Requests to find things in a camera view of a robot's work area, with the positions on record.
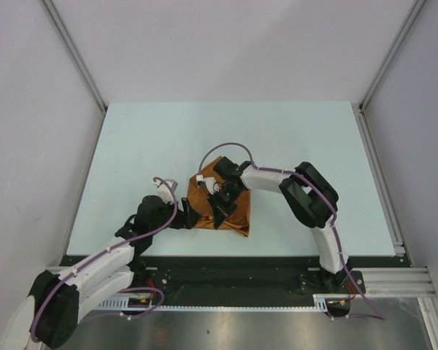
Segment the orange cloth napkin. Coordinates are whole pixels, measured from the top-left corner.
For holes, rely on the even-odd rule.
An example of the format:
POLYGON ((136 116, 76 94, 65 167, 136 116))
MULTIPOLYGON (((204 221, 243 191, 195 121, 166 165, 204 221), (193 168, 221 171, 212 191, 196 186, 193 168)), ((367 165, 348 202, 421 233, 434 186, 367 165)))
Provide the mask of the orange cloth napkin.
MULTIPOLYGON (((223 159, 219 156, 211 163, 207 164, 200 174, 204 177, 213 177, 221 187, 224 180, 213 170, 214 166, 223 159)), ((207 200, 209 192, 207 189, 199 188, 196 184, 196 175, 189 179, 187 199, 193 209, 201 215, 199 221, 193 226, 196 229, 213 230, 213 214, 211 206, 207 200)), ((235 230, 239 234, 248 237, 250 232, 250 213, 251 213, 251 192, 244 191, 237 199, 237 210, 227 217, 226 221, 219 227, 220 230, 235 230)))

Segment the aluminium frame rail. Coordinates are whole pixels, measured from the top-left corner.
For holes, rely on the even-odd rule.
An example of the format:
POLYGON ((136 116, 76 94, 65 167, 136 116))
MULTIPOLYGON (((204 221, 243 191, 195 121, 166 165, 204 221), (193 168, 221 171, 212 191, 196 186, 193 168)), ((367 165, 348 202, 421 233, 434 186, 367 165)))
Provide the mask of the aluminium frame rail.
POLYGON ((359 268, 366 295, 374 298, 429 298, 436 295, 427 268, 359 268))

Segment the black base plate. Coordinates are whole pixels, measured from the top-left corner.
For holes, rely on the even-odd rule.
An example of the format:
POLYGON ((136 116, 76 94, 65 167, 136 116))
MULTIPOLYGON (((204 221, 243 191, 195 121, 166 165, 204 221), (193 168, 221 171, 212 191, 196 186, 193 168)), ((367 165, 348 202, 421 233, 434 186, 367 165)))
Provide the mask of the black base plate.
POLYGON ((313 305, 316 294, 349 309, 365 290, 360 271, 337 275, 317 267, 316 259, 273 257, 148 257, 154 302, 173 307, 287 308, 313 305))

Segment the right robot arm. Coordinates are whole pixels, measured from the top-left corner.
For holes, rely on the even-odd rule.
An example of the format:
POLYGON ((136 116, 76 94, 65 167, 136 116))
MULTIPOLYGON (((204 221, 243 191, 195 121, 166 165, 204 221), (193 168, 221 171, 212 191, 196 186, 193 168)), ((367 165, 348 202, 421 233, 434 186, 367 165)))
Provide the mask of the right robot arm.
POLYGON ((323 286, 340 292, 349 278, 344 269, 348 256, 333 229, 337 218, 337 191, 308 162, 293 170, 257 166, 245 161, 241 165, 222 157, 213 167, 222 179, 198 175, 196 183, 207 189, 212 221, 219 228, 238 210, 238 198, 247 190, 265 190, 283 195, 293 215, 308 227, 318 248, 323 286))

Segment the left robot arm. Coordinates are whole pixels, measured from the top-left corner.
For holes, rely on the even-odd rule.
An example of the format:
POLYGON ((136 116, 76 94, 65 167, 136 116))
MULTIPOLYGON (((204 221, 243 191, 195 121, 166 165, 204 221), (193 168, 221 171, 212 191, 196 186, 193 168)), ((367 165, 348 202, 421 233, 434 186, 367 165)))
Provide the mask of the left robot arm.
POLYGON ((29 292, 35 302, 31 340, 57 349, 89 312, 115 293, 129 289, 155 294, 141 254, 155 234, 166 228, 191 229, 200 219, 187 198, 175 204, 157 195, 144 197, 106 249, 60 273, 44 271, 35 278, 29 292))

